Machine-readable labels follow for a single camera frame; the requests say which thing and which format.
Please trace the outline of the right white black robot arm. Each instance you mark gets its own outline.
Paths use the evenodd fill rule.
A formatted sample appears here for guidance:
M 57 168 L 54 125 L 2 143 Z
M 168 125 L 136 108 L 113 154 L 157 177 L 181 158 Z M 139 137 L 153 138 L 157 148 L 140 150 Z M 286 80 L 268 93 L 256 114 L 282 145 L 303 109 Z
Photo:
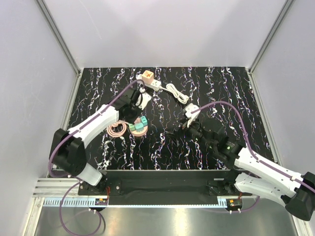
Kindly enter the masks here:
M 223 183 L 227 194 L 242 192 L 258 195 L 280 204 L 291 215 L 310 221 L 315 211 L 313 173 L 301 174 L 256 154 L 227 136 L 225 128 L 213 119 L 183 124 L 168 136 L 176 144 L 180 139 L 196 141 L 213 158 L 223 162 L 230 170 Z

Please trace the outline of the teal plug adapter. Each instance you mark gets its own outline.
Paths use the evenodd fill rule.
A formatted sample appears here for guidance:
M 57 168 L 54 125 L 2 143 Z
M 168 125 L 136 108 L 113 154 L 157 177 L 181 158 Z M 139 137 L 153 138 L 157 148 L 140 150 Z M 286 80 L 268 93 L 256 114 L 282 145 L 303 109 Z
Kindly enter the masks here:
M 144 130 L 144 124 L 143 123 L 136 123 L 135 125 L 135 131 L 136 132 L 142 132 Z
M 147 125 L 148 125 L 148 120 L 146 119 L 145 116 L 140 117 L 140 121 L 141 121 L 141 123 L 142 123 L 144 126 L 147 126 Z

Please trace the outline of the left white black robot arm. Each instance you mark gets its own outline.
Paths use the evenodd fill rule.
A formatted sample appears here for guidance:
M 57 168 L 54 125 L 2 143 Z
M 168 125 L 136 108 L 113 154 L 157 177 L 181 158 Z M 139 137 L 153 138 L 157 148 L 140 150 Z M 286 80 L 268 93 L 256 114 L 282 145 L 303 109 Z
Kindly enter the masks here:
M 52 166 L 56 165 L 63 171 L 62 176 L 71 175 L 88 183 L 93 193 L 102 194 L 106 190 L 105 174 L 88 163 L 86 147 L 110 125 L 118 121 L 134 122 L 151 98 L 144 88 L 126 88 L 80 124 L 68 130 L 58 129 L 50 151 L 50 175 L 59 177 L 52 172 Z

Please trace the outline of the pink round power socket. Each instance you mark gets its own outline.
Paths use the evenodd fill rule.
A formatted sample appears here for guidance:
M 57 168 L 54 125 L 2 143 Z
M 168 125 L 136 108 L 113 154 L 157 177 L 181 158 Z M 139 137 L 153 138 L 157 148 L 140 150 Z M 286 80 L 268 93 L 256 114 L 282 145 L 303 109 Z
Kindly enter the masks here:
M 140 121 L 140 117 L 138 117 L 138 118 L 135 120 L 134 125 L 135 125 L 136 123 L 140 123 L 140 122 L 141 122 L 141 121 Z M 142 132 L 132 131 L 132 132 L 130 132 L 130 133 L 131 133 L 133 136 L 135 136 L 135 137 L 142 137 L 142 136 L 146 135 L 147 131 L 148 131 L 148 125 L 147 125 L 147 126 L 144 126 L 144 130 L 143 130 Z

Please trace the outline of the pink cube plug adapter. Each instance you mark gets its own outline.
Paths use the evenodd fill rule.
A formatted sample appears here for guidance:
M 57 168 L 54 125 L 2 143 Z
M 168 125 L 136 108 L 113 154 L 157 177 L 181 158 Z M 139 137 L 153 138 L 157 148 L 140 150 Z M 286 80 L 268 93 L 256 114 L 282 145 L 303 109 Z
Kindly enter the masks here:
M 145 70 L 141 77 L 146 84 L 151 84 L 154 81 L 154 73 L 149 70 Z

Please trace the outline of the white power strip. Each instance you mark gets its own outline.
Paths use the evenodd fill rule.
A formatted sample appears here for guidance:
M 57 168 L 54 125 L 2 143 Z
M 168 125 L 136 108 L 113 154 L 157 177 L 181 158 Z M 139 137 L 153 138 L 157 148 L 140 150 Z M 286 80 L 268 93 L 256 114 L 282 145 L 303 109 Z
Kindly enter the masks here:
M 136 79 L 142 79 L 145 85 L 155 91 L 161 89 L 161 81 L 158 81 L 154 77 L 154 73 L 143 73 L 136 76 Z

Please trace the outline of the green plug adapter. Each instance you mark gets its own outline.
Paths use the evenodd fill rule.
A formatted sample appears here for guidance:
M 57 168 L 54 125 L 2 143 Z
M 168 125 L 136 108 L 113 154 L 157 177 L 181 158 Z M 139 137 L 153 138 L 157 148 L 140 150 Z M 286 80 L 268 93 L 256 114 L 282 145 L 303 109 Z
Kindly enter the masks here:
M 129 130 L 130 130 L 130 132 L 132 132 L 132 131 L 135 131 L 135 130 L 136 130 L 135 125 L 134 125 L 134 124 L 129 124 L 128 126 L 129 126 Z

